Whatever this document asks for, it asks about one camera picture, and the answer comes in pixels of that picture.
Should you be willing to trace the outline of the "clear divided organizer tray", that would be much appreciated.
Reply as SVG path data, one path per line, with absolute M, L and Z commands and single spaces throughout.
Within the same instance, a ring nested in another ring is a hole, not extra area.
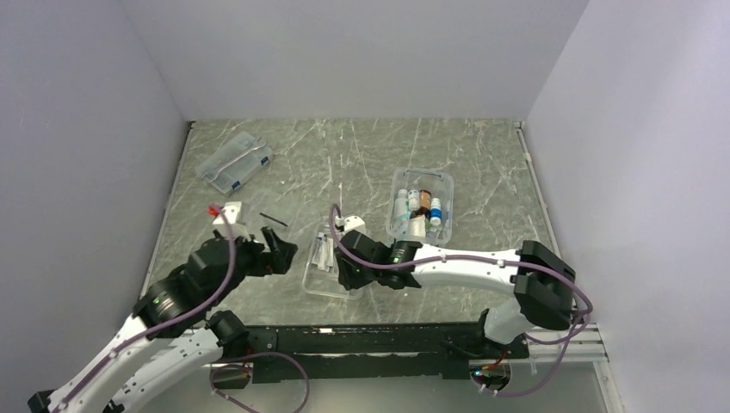
M 334 258 L 334 242 L 329 226 L 315 227 L 302 278 L 305 293 L 333 299 L 359 299 L 362 289 L 346 290 L 338 282 L 338 267 Z

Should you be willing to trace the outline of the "white medicine bottle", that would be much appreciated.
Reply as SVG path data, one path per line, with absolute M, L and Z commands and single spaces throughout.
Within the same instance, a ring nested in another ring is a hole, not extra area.
M 408 190 L 400 189 L 394 201 L 393 209 L 393 229 L 397 232 L 403 231 L 403 225 L 407 225 L 410 217 L 410 210 L 408 207 Z

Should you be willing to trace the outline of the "white gauze packet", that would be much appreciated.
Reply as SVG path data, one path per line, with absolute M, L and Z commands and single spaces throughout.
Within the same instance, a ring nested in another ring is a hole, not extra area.
M 408 220 L 407 236 L 418 239 L 425 239 L 427 219 L 424 215 L 412 215 Z

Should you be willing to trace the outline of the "small bandage roll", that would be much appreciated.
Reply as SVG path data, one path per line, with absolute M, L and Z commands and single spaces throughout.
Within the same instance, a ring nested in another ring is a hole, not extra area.
M 407 206 L 412 212 L 416 212 L 421 208 L 419 190 L 411 189 L 407 192 Z

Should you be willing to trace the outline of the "clear medicine kit box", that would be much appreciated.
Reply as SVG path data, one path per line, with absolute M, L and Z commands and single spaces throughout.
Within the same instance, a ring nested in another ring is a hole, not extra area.
M 455 181 L 445 172 L 397 168 L 385 221 L 387 235 L 393 241 L 446 245 L 452 237 L 454 192 Z

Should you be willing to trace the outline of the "amber medicine bottle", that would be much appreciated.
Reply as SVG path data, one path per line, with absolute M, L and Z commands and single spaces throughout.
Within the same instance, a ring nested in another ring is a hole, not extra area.
M 430 216 L 430 210 L 431 210 L 431 202 L 432 202 L 432 194 L 428 190 L 420 190 L 420 202 L 421 202 L 421 208 L 418 210 L 418 213 L 421 215 L 424 215 L 426 217 Z

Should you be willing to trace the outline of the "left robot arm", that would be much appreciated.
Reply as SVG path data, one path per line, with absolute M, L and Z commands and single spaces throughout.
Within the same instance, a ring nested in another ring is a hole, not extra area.
M 150 285 L 107 346 L 58 389 L 38 391 L 32 412 L 136 412 L 198 367 L 236 361 L 248 330 L 231 311 L 208 312 L 247 277 L 285 274 L 298 246 L 270 227 L 264 240 L 219 231 Z

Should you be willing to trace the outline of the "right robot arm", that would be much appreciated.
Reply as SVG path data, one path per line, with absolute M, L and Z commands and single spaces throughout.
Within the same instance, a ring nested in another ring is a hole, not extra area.
M 467 287 L 508 295 L 486 310 L 474 345 L 494 357 L 534 328 L 565 331 L 573 321 L 575 275 L 543 244 L 525 241 L 517 250 L 449 250 L 416 241 L 390 246 L 359 231 L 335 237 L 338 281 L 347 290 L 378 283 L 393 290 Z

